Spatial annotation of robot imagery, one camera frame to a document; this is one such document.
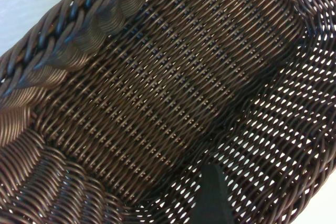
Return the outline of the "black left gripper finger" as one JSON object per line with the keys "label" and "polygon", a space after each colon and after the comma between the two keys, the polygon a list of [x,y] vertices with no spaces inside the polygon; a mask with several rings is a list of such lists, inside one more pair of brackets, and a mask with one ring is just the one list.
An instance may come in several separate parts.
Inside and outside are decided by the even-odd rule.
{"label": "black left gripper finger", "polygon": [[202,168],[193,223],[234,223],[225,176],[218,165],[206,164]]}

